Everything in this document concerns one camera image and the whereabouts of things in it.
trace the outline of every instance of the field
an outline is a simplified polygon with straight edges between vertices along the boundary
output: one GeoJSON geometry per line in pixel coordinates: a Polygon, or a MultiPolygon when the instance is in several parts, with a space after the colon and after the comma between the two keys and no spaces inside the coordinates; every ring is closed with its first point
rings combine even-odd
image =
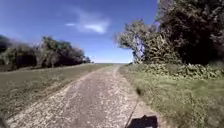
{"type": "Polygon", "coordinates": [[[178,78],[131,69],[132,66],[124,66],[120,72],[173,127],[224,126],[224,78],[178,78]]]}
{"type": "Polygon", "coordinates": [[[0,73],[0,117],[10,118],[69,82],[110,64],[85,64],[64,68],[0,73]]]}

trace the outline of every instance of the sky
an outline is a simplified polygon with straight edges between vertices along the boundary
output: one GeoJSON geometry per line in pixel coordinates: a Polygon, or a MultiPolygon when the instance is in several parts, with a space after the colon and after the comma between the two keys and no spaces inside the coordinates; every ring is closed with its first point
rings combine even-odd
{"type": "Polygon", "coordinates": [[[0,0],[0,34],[38,45],[42,36],[65,40],[94,62],[128,63],[114,34],[137,19],[152,24],[157,0],[0,0]]]}

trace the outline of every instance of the white cloud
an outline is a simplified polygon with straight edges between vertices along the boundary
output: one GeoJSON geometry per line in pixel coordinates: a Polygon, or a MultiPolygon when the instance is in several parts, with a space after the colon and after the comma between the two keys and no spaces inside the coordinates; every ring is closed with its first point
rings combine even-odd
{"type": "Polygon", "coordinates": [[[110,20],[100,13],[87,12],[80,8],[73,8],[72,12],[77,16],[77,21],[65,25],[76,27],[80,32],[105,34],[110,26],[110,20]]]}
{"type": "Polygon", "coordinates": [[[65,26],[76,26],[75,23],[66,23],[65,26]]]}

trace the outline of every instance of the dirt road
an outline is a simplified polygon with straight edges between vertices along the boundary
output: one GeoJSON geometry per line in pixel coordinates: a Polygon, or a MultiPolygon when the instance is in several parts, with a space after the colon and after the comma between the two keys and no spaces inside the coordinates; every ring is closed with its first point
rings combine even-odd
{"type": "Polygon", "coordinates": [[[94,71],[7,123],[11,128],[124,128],[133,110],[132,119],[156,115],[141,102],[135,108],[137,95],[119,67],[94,71]]]}

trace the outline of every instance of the tree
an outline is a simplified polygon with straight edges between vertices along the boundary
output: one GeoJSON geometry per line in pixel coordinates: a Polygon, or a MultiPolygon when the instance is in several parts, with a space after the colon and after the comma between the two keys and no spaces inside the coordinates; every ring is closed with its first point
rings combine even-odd
{"type": "Polygon", "coordinates": [[[161,3],[158,21],[184,63],[208,64],[223,58],[223,0],[171,0],[161,3]]]}
{"type": "Polygon", "coordinates": [[[43,37],[43,43],[36,48],[39,67],[69,66],[83,63],[84,52],[72,47],[69,42],[43,37]]]}
{"type": "Polygon", "coordinates": [[[26,44],[13,45],[2,54],[2,57],[4,64],[9,65],[11,69],[36,65],[34,50],[26,44]]]}
{"type": "Polygon", "coordinates": [[[125,31],[116,36],[121,48],[131,49],[137,63],[179,63],[173,47],[156,25],[145,25],[138,20],[126,25],[125,31]]]}
{"type": "Polygon", "coordinates": [[[150,34],[150,26],[146,26],[143,20],[137,20],[130,25],[125,25],[124,32],[115,36],[120,48],[132,50],[135,62],[140,63],[143,58],[144,43],[150,34]]]}
{"type": "Polygon", "coordinates": [[[6,51],[9,46],[11,46],[10,40],[5,36],[0,35],[0,53],[6,51]]]}

